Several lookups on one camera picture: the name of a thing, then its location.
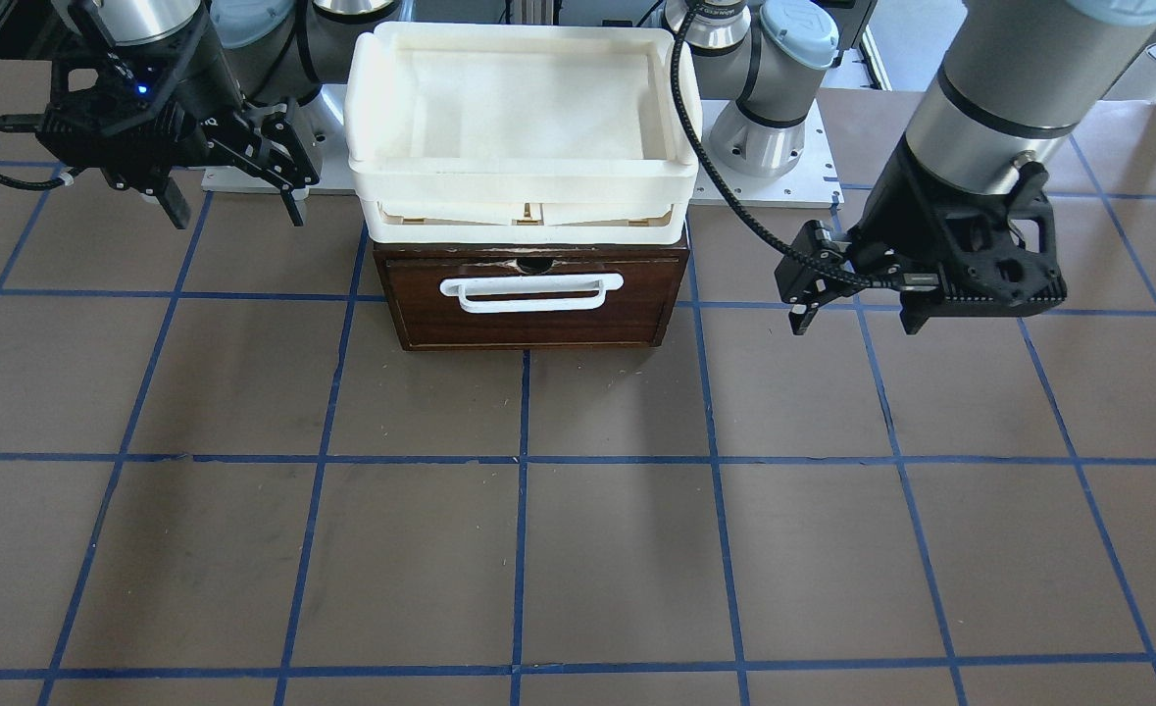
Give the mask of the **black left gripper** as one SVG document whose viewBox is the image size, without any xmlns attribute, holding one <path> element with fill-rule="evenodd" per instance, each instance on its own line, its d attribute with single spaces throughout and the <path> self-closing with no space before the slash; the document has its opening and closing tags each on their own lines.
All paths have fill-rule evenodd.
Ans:
<svg viewBox="0 0 1156 706">
<path fill-rule="evenodd" d="M 1029 317 L 1054 309 L 1068 290 L 1057 263 L 1048 173 L 1024 161 L 1008 195 L 975 195 L 929 173 L 906 142 L 895 151 L 844 235 L 807 221 L 793 245 L 865 277 L 891 277 L 907 335 L 935 317 Z M 812 293 L 790 298 L 790 325 L 803 335 L 817 315 Z"/>
</svg>

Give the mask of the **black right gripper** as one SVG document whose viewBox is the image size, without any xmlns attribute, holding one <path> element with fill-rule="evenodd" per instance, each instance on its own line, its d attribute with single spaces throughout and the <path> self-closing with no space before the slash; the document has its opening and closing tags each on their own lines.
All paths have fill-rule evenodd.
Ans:
<svg viewBox="0 0 1156 706">
<path fill-rule="evenodd" d="M 188 205 L 175 168 L 234 168 L 262 179 L 281 193 L 294 226 L 307 224 L 305 187 L 321 178 L 298 98 L 249 101 L 216 39 L 67 40 L 36 138 L 75 173 L 97 170 L 114 189 L 151 196 L 178 229 L 188 228 Z"/>
</svg>

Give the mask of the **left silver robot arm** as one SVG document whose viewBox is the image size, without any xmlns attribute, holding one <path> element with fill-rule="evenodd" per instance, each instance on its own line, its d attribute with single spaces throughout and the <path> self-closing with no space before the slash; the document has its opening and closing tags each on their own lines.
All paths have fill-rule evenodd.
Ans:
<svg viewBox="0 0 1156 706">
<path fill-rule="evenodd" d="M 845 231 L 807 221 L 783 241 L 726 174 L 787 174 L 840 31 L 812 1 L 669 1 L 673 116 L 722 200 L 781 254 L 775 278 L 802 334 L 820 309 L 895 290 L 901 324 L 1022 318 L 1068 287 L 1047 161 L 1156 28 L 1156 1 L 971 1 L 928 89 Z"/>
</svg>

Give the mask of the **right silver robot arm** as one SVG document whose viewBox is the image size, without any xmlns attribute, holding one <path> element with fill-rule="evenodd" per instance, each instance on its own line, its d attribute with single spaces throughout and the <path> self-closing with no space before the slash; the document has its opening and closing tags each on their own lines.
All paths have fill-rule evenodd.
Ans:
<svg viewBox="0 0 1156 706">
<path fill-rule="evenodd" d="M 292 225 L 341 146 L 407 350 L 657 347 L 690 254 L 699 176 L 780 253 L 793 333 L 895 287 L 918 333 L 944 269 L 868 224 L 785 244 L 739 176 L 796 168 L 833 62 L 810 1 L 668 1 L 657 27 L 407 23 L 395 1 L 58 1 L 71 28 L 34 126 L 62 162 L 188 205 L 175 169 L 266 183 Z"/>
</svg>

